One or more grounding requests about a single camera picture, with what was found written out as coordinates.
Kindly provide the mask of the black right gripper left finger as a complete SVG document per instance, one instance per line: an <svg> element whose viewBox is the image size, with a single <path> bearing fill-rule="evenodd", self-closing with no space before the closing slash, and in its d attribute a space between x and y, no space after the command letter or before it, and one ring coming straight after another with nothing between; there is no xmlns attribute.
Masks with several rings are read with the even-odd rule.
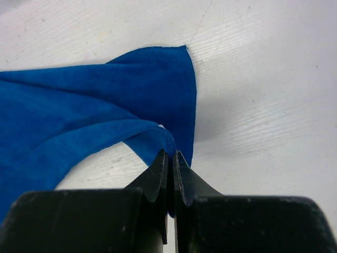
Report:
<svg viewBox="0 0 337 253"><path fill-rule="evenodd" d="M1 252L162 252L169 157L123 189L31 191L1 225Z"/></svg>

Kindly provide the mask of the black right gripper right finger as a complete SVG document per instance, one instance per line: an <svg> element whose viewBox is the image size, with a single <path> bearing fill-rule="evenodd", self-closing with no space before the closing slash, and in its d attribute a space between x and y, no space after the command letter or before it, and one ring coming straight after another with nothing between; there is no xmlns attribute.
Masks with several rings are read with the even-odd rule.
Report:
<svg viewBox="0 0 337 253"><path fill-rule="evenodd" d="M313 200L223 195L181 152L172 170L177 252L336 252L336 239Z"/></svg>

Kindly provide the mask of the blue microfiber towel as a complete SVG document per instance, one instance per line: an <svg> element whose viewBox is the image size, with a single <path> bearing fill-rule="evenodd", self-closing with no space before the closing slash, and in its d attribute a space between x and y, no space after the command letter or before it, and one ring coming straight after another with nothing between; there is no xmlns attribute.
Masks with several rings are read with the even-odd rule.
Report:
<svg viewBox="0 0 337 253"><path fill-rule="evenodd" d="M147 165L193 156L196 79L185 46L144 47L107 63L1 72L1 218L23 193L53 190L119 142Z"/></svg>

